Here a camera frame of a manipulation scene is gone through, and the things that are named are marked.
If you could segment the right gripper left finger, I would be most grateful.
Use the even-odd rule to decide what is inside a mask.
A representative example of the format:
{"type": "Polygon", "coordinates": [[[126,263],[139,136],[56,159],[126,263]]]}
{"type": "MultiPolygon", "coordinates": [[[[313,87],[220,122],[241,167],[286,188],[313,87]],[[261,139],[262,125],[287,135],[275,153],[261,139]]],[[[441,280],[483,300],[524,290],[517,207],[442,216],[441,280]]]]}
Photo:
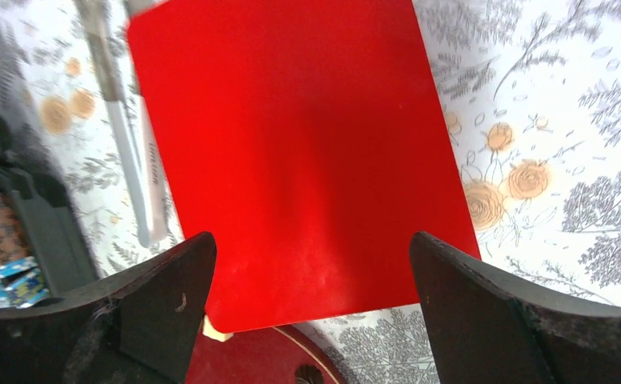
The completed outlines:
{"type": "Polygon", "coordinates": [[[26,309],[0,309],[0,383],[182,383],[217,256],[197,234],[26,309]]]}

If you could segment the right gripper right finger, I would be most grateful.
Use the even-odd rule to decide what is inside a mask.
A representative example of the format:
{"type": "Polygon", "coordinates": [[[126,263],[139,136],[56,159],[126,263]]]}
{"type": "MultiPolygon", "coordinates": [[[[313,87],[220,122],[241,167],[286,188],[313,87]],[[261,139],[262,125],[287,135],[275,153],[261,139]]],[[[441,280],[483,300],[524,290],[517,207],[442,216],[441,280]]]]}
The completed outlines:
{"type": "Polygon", "coordinates": [[[621,307],[537,285],[435,236],[411,268],[443,383],[621,383],[621,307]]]}

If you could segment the red square box lid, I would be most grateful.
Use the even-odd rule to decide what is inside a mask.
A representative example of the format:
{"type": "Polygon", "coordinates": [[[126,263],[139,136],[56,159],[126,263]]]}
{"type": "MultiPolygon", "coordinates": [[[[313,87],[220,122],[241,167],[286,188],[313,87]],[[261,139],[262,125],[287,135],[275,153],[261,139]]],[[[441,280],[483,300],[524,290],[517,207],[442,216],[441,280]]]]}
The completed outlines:
{"type": "Polygon", "coordinates": [[[165,1],[127,41],[216,330],[416,303],[420,230],[480,255],[412,2],[165,1]]]}

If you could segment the silver metal tongs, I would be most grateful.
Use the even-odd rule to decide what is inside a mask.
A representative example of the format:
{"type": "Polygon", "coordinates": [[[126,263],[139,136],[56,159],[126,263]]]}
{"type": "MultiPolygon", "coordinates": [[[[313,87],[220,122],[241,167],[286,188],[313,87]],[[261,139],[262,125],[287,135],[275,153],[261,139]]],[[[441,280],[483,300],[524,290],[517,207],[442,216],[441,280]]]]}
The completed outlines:
{"type": "Polygon", "coordinates": [[[109,115],[130,200],[137,221],[138,242],[150,247],[168,234],[163,199],[166,197],[164,170],[145,98],[136,89],[132,92],[137,106],[131,108],[138,124],[130,121],[118,62],[110,44],[112,27],[106,16],[104,1],[76,1],[84,35],[90,49],[95,75],[109,115]]]}

